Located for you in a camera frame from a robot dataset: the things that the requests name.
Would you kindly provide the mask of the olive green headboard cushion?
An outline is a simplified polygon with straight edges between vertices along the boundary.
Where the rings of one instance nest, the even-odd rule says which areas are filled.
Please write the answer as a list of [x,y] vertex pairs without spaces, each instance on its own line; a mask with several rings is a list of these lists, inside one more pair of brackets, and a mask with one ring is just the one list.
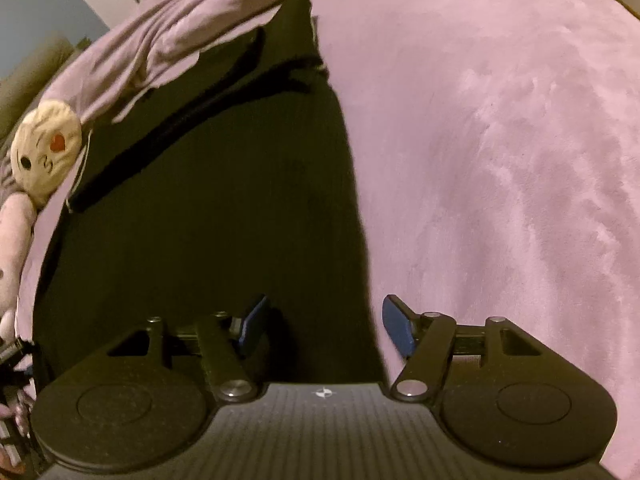
[[1,142],[6,140],[32,100],[75,52],[75,47],[64,36],[49,36],[2,79]]

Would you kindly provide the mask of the pink plush toy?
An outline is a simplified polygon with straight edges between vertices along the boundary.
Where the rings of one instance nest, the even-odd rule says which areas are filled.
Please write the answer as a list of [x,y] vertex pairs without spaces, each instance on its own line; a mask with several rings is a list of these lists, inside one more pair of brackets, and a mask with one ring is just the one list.
[[14,339],[14,320],[22,270],[37,217],[25,193],[13,193],[1,206],[1,343]]

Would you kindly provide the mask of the yellow kiss emoji pillow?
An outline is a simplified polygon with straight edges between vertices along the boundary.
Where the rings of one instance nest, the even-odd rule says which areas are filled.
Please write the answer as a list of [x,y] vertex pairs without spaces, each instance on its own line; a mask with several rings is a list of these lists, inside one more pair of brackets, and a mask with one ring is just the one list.
[[82,148],[82,127],[69,105],[44,100],[27,113],[10,148],[16,184],[42,208],[65,180]]

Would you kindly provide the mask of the black knit garment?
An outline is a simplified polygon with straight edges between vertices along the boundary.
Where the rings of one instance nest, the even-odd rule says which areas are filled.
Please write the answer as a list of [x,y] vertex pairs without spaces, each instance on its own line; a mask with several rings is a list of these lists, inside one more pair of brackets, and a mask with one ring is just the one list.
[[42,266],[36,383],[151,316],[182,327],[261,299],[252,374],[384,379],[352,153],[309,0],[94,128]]

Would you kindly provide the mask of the purple crumpled blanket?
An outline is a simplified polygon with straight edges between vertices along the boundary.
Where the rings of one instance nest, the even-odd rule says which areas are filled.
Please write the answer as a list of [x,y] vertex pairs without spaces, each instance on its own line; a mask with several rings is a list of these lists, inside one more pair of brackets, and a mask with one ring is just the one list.
[[281,1],[150,0],[79,55],[40,103],[62,102],[80,122],[91,122]]

